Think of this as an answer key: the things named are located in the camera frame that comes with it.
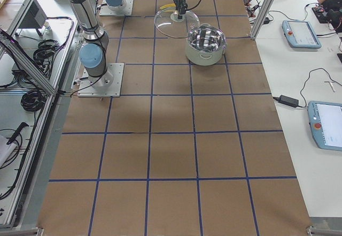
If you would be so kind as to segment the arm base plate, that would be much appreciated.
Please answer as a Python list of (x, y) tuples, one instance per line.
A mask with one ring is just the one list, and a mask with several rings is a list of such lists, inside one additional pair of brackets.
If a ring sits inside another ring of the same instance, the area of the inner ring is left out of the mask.
[(124, 63), (107, 63), (107, 72), (99, 79), (88, 76), (86, 69), (80, 82), (78, 97), (120, 97)]
[(103, 0), (99, 15), (102, 17), (127, 17), (132, 15), (134, 0)]

